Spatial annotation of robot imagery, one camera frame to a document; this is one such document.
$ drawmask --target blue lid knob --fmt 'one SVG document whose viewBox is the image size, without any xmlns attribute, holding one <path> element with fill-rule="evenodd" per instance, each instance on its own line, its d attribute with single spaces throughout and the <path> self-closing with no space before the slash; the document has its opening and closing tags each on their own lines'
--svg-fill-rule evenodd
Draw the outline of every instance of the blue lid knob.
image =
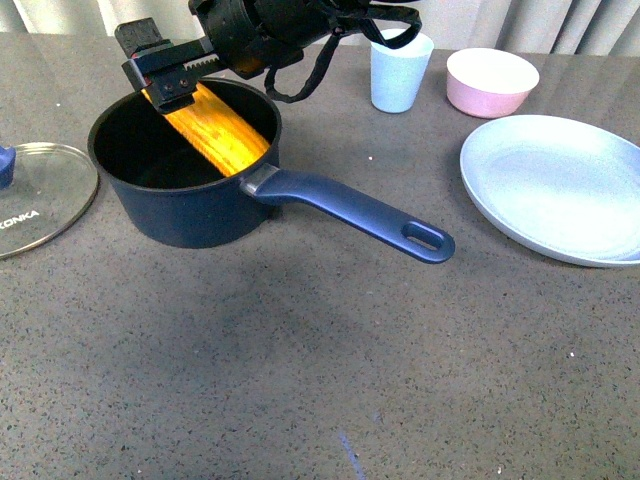
<svg viewBox="0 0 640 480">
<path fill-rule="evenodd" d="M 0 190 L 13 182 L 13 169 L 16 166 L 16 149 L 0 146 Z"/>
</svg>

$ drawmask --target light blue plate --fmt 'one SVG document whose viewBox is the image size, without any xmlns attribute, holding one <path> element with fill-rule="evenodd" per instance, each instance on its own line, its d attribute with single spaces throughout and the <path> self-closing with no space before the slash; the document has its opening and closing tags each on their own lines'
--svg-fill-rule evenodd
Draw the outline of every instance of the light blue plate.
<svg viewBox="0 0 640 480">
<path fill-rule="evenodd" d="M 640 148 L 565 118 L 488 122 L 460 154 L 465 188 L 500 231 L 551 258 L 640 264 Z"/>
</svg>

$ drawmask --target handle hole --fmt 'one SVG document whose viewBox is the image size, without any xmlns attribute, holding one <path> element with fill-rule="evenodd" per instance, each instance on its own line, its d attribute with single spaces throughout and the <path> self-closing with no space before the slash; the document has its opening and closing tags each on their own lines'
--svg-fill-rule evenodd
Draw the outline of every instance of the handle hole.
<svg viewBox="0 0 640 480">
<path fill-rule="evenodd" d="M 444 237 L 425 225 L 409 222 L 402 227 L 402 235 L 407 240 L 432 251 L 440 250 L 444 245 Z"/>
</svg>

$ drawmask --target glass lid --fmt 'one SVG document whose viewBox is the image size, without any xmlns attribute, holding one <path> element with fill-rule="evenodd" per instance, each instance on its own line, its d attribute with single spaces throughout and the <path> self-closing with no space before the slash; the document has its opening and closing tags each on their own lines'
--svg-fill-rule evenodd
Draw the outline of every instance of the glass lid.
<svg viewBox="0 0 640 480">
<path fill-rule="evenodd" d="M 15 147 L 13 180 L 0 189 L 0 259 L 71 226 L 91 204 L 98 172 L 80 150 L 54 143 Z"/>
</svg>

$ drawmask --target table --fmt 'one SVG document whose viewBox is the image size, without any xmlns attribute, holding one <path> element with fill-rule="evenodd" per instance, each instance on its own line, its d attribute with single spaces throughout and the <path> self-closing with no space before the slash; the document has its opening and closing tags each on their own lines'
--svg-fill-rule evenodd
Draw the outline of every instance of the table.
<svg viewBox="0 0 640 480">
<path fill-rule="evenodd" d="M 4 144 L 86 150 L 131 91 L 113 38 L 0 46 Z M 231 244 L 171 248 L 106 183 L 64 234 L 0 262 L 0 478 L 640 477 L 640 270 L 563 264 L 484 219 L 458 162 L 486 120 L 447 102 L 450 53 L 405 114 L 371 106 L 355 46 L 279 104 L 284 167 L 448 231 L 442 265 L 295 205 Z M 640 142 L 640 60 L 526 57 L 541 82 L 518 113 Z"/>
</svg>

